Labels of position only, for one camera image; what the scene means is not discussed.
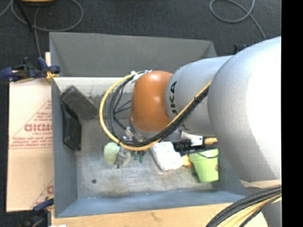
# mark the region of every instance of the blue clamp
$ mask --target blue clamp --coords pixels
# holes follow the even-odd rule
[[[53,74],[60,73],[60,67],[57,65],[48,66],[42,57],[37,59],[39,67],[33,66],[28,57],[25,57],[21,63],[16,67],[7,67],[1,70],[1,77],[10,82],[17,82],[25,79],[45,78],[47,72]]]

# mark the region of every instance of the cable bundle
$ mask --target cable bundle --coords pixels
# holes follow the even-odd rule
[[[225,222],[225,225],[223,225],[225,227],[233,227],[241,221],[243,222],[239,227],[244,227],[265,207],[281,199],[281,186],[253,194],[223,209],[206,225],[206,227],[216,227],[224,221],[227,221]]]
[[[181,124],[182,122],[188,117],[188,115],[194,110],[194,108],[198,105],[198,103],[200,103],[206,96],[208,93],[208,89],[209,86],[211,84],[211,81],[187,104],[187,106],[170,122],[170,124],[161,132],[159,132],[158,134],[156,134],[155,136],[144,140],[142,142],[130,142],[130,141],[126,141],[123,138],[120,138],[115,130],[114,127],[114,113],[113,111],[115,110],[115,108],[117,107],[117,103],[115,104],[115,100],[118,96],[118,93],[120,91],[123,90],[123,88],[125,87],[125,85],[131,81],[134,78],[134,75],[129,75],[126,76],[122,79],[120,79],[119,81],[117,81],[115,84],[113,84],[109,90],[105,93],[101,104],[100,104],[100,111],[99,111],[99,118],[100,118],[100,123],[101,126],[103,128],[103,130],[105,131],[105,133],[110,137],[111,140],[113,140],[114,142],[116,142],[117,144],[125,147],[126,149],[129,150],[134,150],[134,151],[141,151],[141,150],[147,150],[148,148],[152,147],[155,143],[165,139],[166,137],[168,137],[172,132],[174,132]],[[105,101],[108,97],[108,95],[114,90],[114,88],[117,88],[117,90],[114,92],[113,98],[111,99],[110,103],[109,103],[109,111],[108,111],[108,122],[110,125],[110,129],[113,133],[111,133],[103,120],[103,108],[105,105]]]

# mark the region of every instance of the black object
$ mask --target black object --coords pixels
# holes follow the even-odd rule
[[[74,86],[62,93],[61,100],[82,119],[90,120],[98,114],[94,103]]]
[[[16,227],[42,227],[44,222],[45,227],[49,227],[51,224],[51,213],[47,210],[48,207],[54,204],[53,199],[48,199],[33,208],[33,212],[36,214],[26,218],[22,223],[18,223]]]
[[[187,152],[190,150],[200,150],[205,148],[204,142],[202,143],[202,145],[192,146],[191,140],[180,140],[177,142],[173,142],[173,146],[174,146],[174,150],[180,153]]]
[[[62,105],[63,142],[73,150],[81,150],[81,123],[78,116],[67,106]]]

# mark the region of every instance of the yellow cable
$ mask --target yellow cable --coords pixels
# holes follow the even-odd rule
[[[282,199],[282,194],[277,194],[273,197],[270,197],[260,203],[256,203],[252,206],[247,207],[246,209],[240,211],[239,213],[235,213],[233,216],[235,216],[234,218],[232,218],[232,216],[227,223],[224,224],[224,222],[222,223],[224,227],[235,227],[236,224],[239,224],[240,221],[241,223],[243,222],[244,219],[248,218],[251,214],[253,214],[255,211],[257,211],[260,207],[262,207],[264,204],[267,204],[269,201],[273,200],[274,198],[276,198],[278,195],[281,195],[281,197],[277,200],[275,200],[274,202],[280,201]]]
[[[101,126],[104,130],[104,132],[108,135],[108,137],[115,143],[119,144],[120,146],[123,146],[126,149],[129,150],[133,150],[133,151],[142,151],[142,150],[147,150],[148,148],[152,147],[154,144],[158,143],[160,141],[159,140],[155,140],[152,143],[149,143],[148,145],[145,146],[141,146],[141,147],[133,147],[133,146],[129,146],[126,145],[124,143],[121,143],[119,139],[117,139],[106,127],[104,120],[103,120],[103,107],[105,104],[105,101],[108,97],[108,95],[111,93],[112,90],[114,90],[115,87],[117,87],[120,83],[124,82],[125,80],[131,78],[133,76],[133,74],[130,74],[128,76],[125,76],[123,78],[121,78],[120,80],[118,80],[116,83],[114,83],[109,89],[108,91],[104,94],[102,101],[100,103],[100,109],[99,109],[99,120],[101,123]],[[198,97],[200,94],[202,94],[211,84],[212,81],[210,81],[197,95],[196,97]],[[193,98],[182,110],[181,112],[168,124],[167,127],[169,127],[173,122],[175,122],[182,113],[184,113],[184,111],[186,111],[188,109],[188,107],[191,105],[191,103],[195,100],[195,98]]]

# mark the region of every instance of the cardboard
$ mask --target cardboard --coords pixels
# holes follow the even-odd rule
[[[50,83],[36,79],[9,86],[6,210],[30,210],[53,195]]]

